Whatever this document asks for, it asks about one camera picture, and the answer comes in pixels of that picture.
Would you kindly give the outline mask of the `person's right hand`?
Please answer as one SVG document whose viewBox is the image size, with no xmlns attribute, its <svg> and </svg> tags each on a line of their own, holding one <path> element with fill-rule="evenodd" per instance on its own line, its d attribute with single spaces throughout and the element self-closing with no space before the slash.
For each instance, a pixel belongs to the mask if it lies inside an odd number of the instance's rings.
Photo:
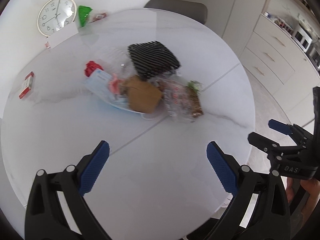
<svg viewBox="0 0 320 240">
<path fill-rule="evenodd" d="M 315 178 L 310 180 L 300 180 L 300 187 L 303 189 L 302 200 L 304 205 L 300 208 L 302 224 L 301 228 L 306 224 L 313 213 L 319 201 L 319 181 Z M 288 177 L 286 180 L 287 201 L 291 203 L 296 195 L 294 188 L 294 179 Z"/>
</svg>

